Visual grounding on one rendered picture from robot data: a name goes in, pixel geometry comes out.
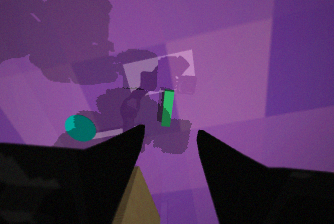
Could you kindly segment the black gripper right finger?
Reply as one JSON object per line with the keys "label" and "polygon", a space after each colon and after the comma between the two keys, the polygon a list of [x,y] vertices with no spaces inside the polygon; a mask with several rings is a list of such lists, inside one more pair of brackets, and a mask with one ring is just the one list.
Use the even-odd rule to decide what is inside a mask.
{"label": "black gripper right finger", "polygon": [[271,168],[204,130],[197,146],[220,224],[274,224],[294,195],[334,199],[334,172]]}

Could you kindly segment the dark green post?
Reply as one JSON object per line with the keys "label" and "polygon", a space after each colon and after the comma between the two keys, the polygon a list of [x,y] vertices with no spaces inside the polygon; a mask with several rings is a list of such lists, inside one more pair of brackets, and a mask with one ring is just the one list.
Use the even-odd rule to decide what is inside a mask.
{"label": "dark green post", "polygon": [[165,89],[161,126],[170,127],[174,90]]}

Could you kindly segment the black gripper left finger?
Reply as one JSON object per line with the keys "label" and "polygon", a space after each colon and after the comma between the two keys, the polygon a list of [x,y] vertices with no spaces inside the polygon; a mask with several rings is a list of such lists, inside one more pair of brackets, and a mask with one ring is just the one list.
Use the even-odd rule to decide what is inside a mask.
{"label": "black gripper left finger", "polygon": [[0,143],[0,185],[68,189],[80,224],[112,224],[144,135],[140,124],[86,149]]}

